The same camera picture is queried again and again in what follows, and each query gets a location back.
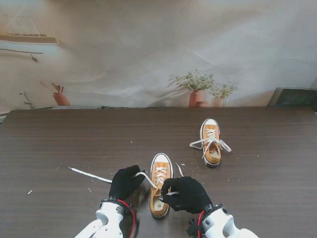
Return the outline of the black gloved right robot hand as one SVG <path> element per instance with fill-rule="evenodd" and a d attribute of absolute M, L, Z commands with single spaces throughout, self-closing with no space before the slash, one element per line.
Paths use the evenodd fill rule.
<path fill-rule="evenodd" d="M 212 205 L 203 186 L 192 177 L 169 178 L 164 181 L 159 200 L 168 204 L 174 211 L 201 213 Z"/>

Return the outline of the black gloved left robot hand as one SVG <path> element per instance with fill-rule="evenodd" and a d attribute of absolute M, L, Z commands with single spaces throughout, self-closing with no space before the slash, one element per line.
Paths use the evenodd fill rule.
<path fill-rule="evenodd" d="M 109 198 L 126 200 L 135 192 L 139 193 L 140 200 L 144 200 L 149 195 L 149 188 L 144 184 L 145 176 L 136 175 L 139 172 L 147 175 L 147 170 L 140 170 L 138 165 L 132 165 L 118 170 L 114 175 L 109 190 Z"/>

